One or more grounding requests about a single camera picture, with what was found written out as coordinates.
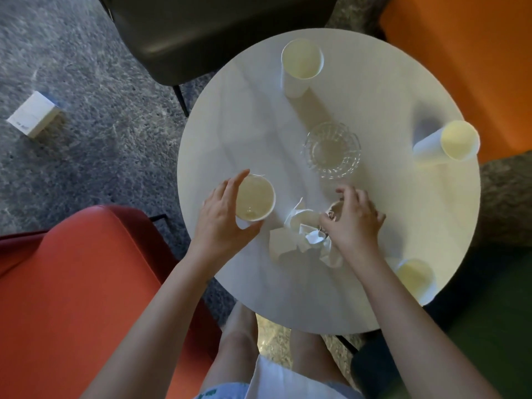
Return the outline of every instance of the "orange chair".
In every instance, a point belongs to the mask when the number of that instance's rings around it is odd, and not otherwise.
[[[0,397],[76,399],[176,260],[143,212],[86,208],[0,238]],[[201,301],[167,398],[195,396],[221,331]]]
[[[532,149],[531,11],[532,0],[390,0],[380,19],[477,128],[481,162]]]

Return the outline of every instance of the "white box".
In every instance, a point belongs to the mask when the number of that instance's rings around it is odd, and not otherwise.
[[[59,108],[35,91],[7,120],[28,137],[35,137],[56,115]]]

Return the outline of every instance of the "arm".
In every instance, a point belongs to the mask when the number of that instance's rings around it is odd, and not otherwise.
[[[223,181],[203,202],[185,258],[81,396],[83,399],[164,399],[192,315],[208,281],[260,231],[262,222],[236,225],[243,171]]]
[[[368,194],[340,187],[339,221],[320,218],[331,240],[362,283],[397,369],[413,398],[500,398],[402,285],[379,253],[385,216]]]

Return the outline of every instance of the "hand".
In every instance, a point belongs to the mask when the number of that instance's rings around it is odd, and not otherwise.
[[[344,195],[340,220],[331,220],[323,213],[320,215],[320,224],[344,259],[355,267],[356,263],[368,254],[378,254],[377,234],[386,215],[375,209],[365,190],[340,186],[336,192]]]
[[[263,221],[254,222],[246,229],[236,224],[236,196],[248,174],[249,169],[246,169],[219,184],[203,201],[199,211],[187,256],[206,265],[209,277],[214,277],[229,259],[257,236],[262,227]]]

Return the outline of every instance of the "person's left hand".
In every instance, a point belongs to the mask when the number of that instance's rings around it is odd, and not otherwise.
[[[238,187],[248,174],[249,169],[246,169],[219,184],[203,201],[199,211],[187,256],[206,266],[210,277],[255,238],[262,227],[263,221],[254,222],[245,229],[236,224]]]

